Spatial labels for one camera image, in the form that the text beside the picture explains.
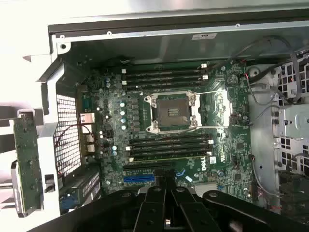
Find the blue expansion slot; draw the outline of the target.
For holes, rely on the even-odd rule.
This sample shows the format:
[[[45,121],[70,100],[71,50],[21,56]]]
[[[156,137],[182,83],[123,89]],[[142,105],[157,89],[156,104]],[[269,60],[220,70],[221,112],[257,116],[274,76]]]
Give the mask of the blue expansion slot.
[[[154,181],[153,175],[136,175],[136,176],[125,176],[123,177],[124,183],[137,183],[137,182],[149,182]]]

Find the long black expansion slot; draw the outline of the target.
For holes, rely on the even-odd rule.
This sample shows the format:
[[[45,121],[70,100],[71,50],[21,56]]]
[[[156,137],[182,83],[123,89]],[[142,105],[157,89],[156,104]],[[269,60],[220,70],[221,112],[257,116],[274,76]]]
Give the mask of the long black expansion slot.
[[[138,163],[132,165],[124,165],[124,171],[141,170],[141,169],[157,169],[173,167],[173,162],[153,162],[153,163]]]

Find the black RAM slot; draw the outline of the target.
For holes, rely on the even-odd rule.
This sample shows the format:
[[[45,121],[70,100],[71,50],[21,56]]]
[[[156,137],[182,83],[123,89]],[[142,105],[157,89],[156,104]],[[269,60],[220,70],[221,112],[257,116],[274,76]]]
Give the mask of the black RAM slot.
[[[178,138],[196,138],[196,137],[205,137],[207,139],[212,139],[211,134],[181,134],[181,135],[171,135],[171,136],[162,136],[162,137],[152,137],[152,138],[138,138],[131,139],[130,142],[142,142],[142,141],[157,141],[157,140],[168,140],[168,139],[178,139]]]
[[[168,70],[168,69],[196,69],[205,61],[200,62],[176,62],[176,63],[162,63],[162,64],[145,64],[131,66],[132,70]]]
[[[130,146],[142,147],[142,146],[160,146],[160,145],[182,145],[182,144],[194,144],[194,143],[204,143],[204,144],[214,144],[214,140],[168,140],[168,141],[149,141],[140,143],[131,143]]]
[[[145,147],[129,147],[129,152],[133,155],[146,156],[148,153],[181,153],[181,152],[198,152],[210,151],[212,146],[209,144],[183,144],[183,145],[161,145]]]
[[[180,82],[142,82],[142,83],[128,83],[122,85],[122,89],[134,91],[138,89],[172,89],[172,88],[189,88],[199,87],[202,85],[201,81],[180,81]]]
[[[147,75],[165,75],[165,74],[200,74],[200,70],[156,70],[144,72],[127,72],[126,76],[147,76]]]
[[[145,78],[133,78],[127,79],[128,83],[133,82],[151,82],[151,81],[182,81],[182,80],[208,80],[209,75],[187,75],[187,76],[161,76],[161,77],[145,77]]]
[[[193,158],[201,158],[201,157],[211,157],[212,153],[211,152],[206,152],[204,154],[200,154],[200,155],[188,155],[188,156],[180,156],[180,157],[169,157],[169,158],[129,158],[128,161],[130,163],[134,163],[134,162],[155,162],[155,161],[166,161],[166,160],[182,160],[182,159],[193,159]]]

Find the green motherboard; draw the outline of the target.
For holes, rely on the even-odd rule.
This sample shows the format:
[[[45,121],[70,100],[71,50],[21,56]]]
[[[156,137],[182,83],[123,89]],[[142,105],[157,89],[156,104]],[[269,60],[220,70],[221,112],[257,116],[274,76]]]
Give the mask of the green motherboard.
[[[80,119],[83,122],[86,151],[94,161],[100,163],[101,185],[104,195],[118,190],[128,189],[137,192],[142,187],[151,187],[155,181],[124,183],[123,177],[136,175],[155,175],[157,169],[141,169],[124,171],[124,165],[153,162],[129,163],[129,158],[169,158],[188,155],[200,155],[211,152],[211,157],[166,160],[155,162],[173,162],[174,166],[160,168],[167,172],[174,170],[178,186],[192,188],[197,194],[214,189],[251,202],[253,200],[252,181],[253,171],[251,164],[251,130],[248,103],[247,82],[245,78],[246,66],[243,62],[232,62],[220,68],[207,71],[208,63],[203,63],[196,69],[200,74],[165,74],[147,76],[126,76],[127,72],[144,72],[147,70],[132,70],[131,66],[106,66],[93,69],[84,80],[81,89],[82,111]],[[208,80],[199,87],[172,88],[172,89],[138,89],[128,91],[122,89],[127,85],[127,79],[161,77],[209,75]],[[239,85],[228,87],[226,78],[230,74],[239,77]],[[182,133],[153,134],[146,132],[143,116],[143,97],[152,93],[174,91],[207,92],[226,90],[231,103],[229,127],[225,129],[196,129]],[[212,139],[205,137],[178,138],[168,140],[214,140],[210,151],[181,152],[181,153],[148,153],[146,156],[133,155],[129,152],[131,139],[152,138],[181,134],[211,134]]]

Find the CPU socket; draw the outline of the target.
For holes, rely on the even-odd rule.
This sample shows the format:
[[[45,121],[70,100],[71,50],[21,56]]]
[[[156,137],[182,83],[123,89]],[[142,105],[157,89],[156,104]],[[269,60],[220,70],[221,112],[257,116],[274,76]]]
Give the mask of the CPU socket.
[[[145,130],[156,135],[196,130],[202,126],[200,106],[200,95],[190,90],[144,96],[142,116]]]

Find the metal socket cover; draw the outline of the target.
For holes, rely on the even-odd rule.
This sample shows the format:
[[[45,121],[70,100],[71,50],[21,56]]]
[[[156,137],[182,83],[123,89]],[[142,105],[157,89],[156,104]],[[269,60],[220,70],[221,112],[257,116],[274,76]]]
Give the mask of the metal socket cover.
[[[227,92],[196,95],[200,100],[202,126],[229,126],[231,103]]]

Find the metal drive cage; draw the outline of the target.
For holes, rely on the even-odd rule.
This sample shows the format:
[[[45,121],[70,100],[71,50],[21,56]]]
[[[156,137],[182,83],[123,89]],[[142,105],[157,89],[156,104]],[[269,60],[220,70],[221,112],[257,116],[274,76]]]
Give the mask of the metal drive cage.
[[[309,176],[309,54],[298,60],[298,69],[302,95],[293,103],[297,90],[293,63],[276,68],[275,100],[280,108],[273,110],[274,158],[278,170]]]

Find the silver coin cell battery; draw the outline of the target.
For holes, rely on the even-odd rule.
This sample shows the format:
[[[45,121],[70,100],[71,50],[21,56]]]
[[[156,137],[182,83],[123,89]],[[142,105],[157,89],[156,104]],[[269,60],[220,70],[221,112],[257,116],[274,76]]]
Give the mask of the silver coin cell battery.
[[[226,85],[228,87],[235,87],[239,85],[239,77],[235,74],[230,74],[226,78]]]

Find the open black PC case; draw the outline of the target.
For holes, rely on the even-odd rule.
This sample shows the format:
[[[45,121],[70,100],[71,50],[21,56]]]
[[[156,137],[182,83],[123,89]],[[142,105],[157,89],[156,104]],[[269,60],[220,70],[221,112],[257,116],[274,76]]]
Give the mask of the open black PC case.
[[[202,33],[217,36],[192,40]],[[246,202],[309,226],[309,176],[277,169],[273,129],[273,110],[280,108],[275,100],[276,68],[293,63],[297,90],[292,102],[302,95],[298,60],[309,54],[309,0],[250,4],[234,13],[180,9],[121,14],[113,20],[52,24],[48,35],[52,61],[40,77],[44,123],[37,144],[42,205],[53,219],[107,196],[100,163],[86,151],[80,119],[82,85],[93,69],[205,61],[211,71],[243,62],[253,171],[253,200]],[[189,232],[171,224],[171,200],[165,200],[162,232]]]

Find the white case label sticker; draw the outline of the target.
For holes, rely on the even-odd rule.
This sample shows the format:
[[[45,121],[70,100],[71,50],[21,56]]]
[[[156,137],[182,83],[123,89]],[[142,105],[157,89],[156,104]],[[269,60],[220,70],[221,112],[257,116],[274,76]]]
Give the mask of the white case label sticker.
[[[217,33],[194,34],[192,36],[192,40],[208,40],[208,39],[214,39],[216,36]]]

